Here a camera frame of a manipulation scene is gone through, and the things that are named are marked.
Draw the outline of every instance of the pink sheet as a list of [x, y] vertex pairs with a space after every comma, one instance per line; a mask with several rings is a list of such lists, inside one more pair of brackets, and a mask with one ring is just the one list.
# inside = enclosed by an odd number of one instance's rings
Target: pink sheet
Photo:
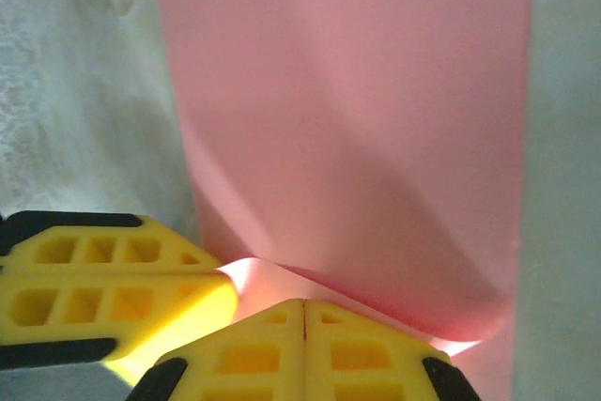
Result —
[[207, 247], [426, 334], [514, 310], [529, 0], [159, 0]]

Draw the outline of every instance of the yellow plastic part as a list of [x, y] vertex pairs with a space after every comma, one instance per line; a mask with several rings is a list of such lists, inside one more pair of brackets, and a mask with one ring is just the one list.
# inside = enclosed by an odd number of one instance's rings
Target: yellow plastic part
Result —
[[439, 400], [422, 360], [450, 360], [426, 342], [324, 301], [305, 303], [305, 327], [306, 400]]
[[4, 274], [200, 273], [221, 262], [146, 216], [139, 227], [63, 225], [0, 256]]
[[104, 363], [133, 385], [160, 356], [230, 324], [227, 276], [0, 277], [0, 345], [115, 338]]
[[188, 368], [174, 401], [301, 401], [303, 301], [291, 300], [163, 356]]
[[285, 301], [163, 356], [170, 401], [438, 401], [426, 342], [324, 301]]

